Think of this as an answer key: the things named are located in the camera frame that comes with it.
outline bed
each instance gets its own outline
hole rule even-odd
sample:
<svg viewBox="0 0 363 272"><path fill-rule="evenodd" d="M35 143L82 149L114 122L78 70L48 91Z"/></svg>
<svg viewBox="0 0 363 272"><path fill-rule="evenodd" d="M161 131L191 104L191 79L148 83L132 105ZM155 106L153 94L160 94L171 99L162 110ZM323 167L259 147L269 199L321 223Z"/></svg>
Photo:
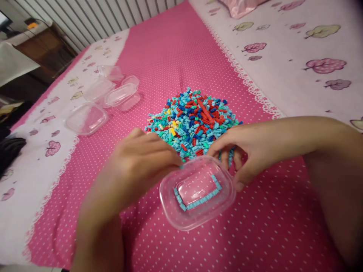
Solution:
<svg viewBox="0 0 363 272"><path fill-rule="evenodd" d="M79 206L114 145L187 87L226 99L245 124L320 115L362 131L356 7L307 0L284 8L289 2L268 1L235 20L219 2L190 0L79 54L13 128L28 143L0 182L0 263L69 269ZM109 109L99 131L77 136L63 119L85 102L97 65L137 76L141 99L132 111ZM158 186L121 216L132 271L344 268L301 158L268 169L226 212L189 232L169 225Z"/></svg>

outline plastic lid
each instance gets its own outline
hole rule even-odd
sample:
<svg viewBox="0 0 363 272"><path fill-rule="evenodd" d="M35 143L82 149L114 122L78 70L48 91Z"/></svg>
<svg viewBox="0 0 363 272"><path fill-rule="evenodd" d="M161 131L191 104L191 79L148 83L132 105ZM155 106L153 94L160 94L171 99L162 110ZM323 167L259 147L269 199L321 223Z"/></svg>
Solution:
<svg viewBox="0 0 363 272"><path fill-rule="evenodd" d="M133 83L136 85L136 88L139 87L140 81L137 77L135 76L128 76L126 77L123 81L122 81L122 85L126 85L128 83Z"/></svg>
<svg viewBox="0 0 363 272"><path fill-rule="evenodd" d="M87 101L95 102L109 91L113 90L114 87L115 84L109 80L99 80L84 92L83 97Z"/></svg>
<svg viewBox="0 0 363 272"><path fill-rule="evenodd" d="M91 135L108 119L109 117L103 109L94 103L86 102L71 112L64 120L64 125L78 135Z"/></svg>
<svg viewBox="0 0 363 272"><path fill-rule="evenodd" d="M160 201L169 223L194 229L226 210L235 200L232 176L213 157L200 156L168 174L160 184Z"/></svg>
<svg viewBox="0 0 363 272"><path fill-rule="evenodd" d="M105 104L107 106L118 106L127 101L137 91L137 86L133 83L125 84L117 89L114 89L105 96Z"/></svg>
<svg viewBox="0 0 363 272"><path fill-rule="evenodd" d="M124 77L119 66L101 65L97 66L97 70L101 77L108 80L121 80Z"/></svg>

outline plastic container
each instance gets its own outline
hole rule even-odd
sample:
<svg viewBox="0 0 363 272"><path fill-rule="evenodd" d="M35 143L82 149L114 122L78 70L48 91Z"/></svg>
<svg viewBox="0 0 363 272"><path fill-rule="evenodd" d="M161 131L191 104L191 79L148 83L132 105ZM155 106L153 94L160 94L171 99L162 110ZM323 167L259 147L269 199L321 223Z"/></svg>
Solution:
<svg viewBox="0 0 363 272"><path fill-rule="evenodd" d="M137 86L128 83L114 89L105 96L105 104L109 107L117 107L121 111L131 109L140 100Z"/></svg>
<svg viewBox="0 0 363 272"><path fill-rule="evenodd" d="M109 106L105 104L105 96L114 88L115 84L113 82L105 79L99 80L84 92L83 97L87 101L99 105L101 108L107 108Z"/></svg>
<svg viewBox="0 0 363 272"><path fill-rule="evenodd" d="M215 196L198 206L184 211L177 200L177 193L185 206L201 201L217 186L221 190ZM232 176L213 157L200 156L184 164L183 169L167 175L160 184L160 200L170 224L183 231L194 229L226 210L235 200Z"/></svg>
<svg viewBox="0 0 363 272"><path fill-rule="evenodd" d="M100 77L108 80L121 80L124 78L119 66L103 65L97 66Z"/></svg>
<svg viewBox="0 0 363 272"><path fill-rule="evenodd" d="M74 109L64 120L67 129L78 135L91 135L109 119L107 113L94 103L86 102Z"/></svg>
<svg viewBox="0 0 363 272"><path fill-rule="evenodd" d="M136 89L138 89L139 84L140 84L140 81L139 81L139 79L138 79L137 77L135 77L135 76L128 76L128 77L126 77L126 78L122 81L121 85L126 85L126 84L128 84L128 83L133 83L133 84L135 84L135 85L136 85Z"/></svg>

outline pink bed sheet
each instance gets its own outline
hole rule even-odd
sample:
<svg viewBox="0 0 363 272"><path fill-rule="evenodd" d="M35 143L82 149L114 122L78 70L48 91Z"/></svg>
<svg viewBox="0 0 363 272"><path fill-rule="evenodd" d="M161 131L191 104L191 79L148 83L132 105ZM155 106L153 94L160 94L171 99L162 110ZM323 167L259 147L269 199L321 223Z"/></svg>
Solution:
<svg viewBox="0 0 363 272"><path fill-rule="evenodd" d="M117 65L140 79L140 102L79 143L35 224L31 262L70 269L79 206L115 144L167 98L189 86L228 101L245 123L272 118L255 100L259 90L223 51L185 2L130 30ZM189 231L174 229L158 189L122 213L130 271L340 271L343 264L324 224L301 158L262 173L217 218Z"/></svg>

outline pink pillow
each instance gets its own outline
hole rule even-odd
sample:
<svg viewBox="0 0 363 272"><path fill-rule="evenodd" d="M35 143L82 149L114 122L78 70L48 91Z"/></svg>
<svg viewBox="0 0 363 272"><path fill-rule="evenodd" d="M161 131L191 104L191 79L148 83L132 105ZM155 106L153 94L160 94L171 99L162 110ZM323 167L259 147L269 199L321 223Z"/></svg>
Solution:
<svg viewBox="0 0 363 272"><path fill-rule="evenodd" d="M230 10L232 18L240 19L268 0L220 0Z"/></svg>

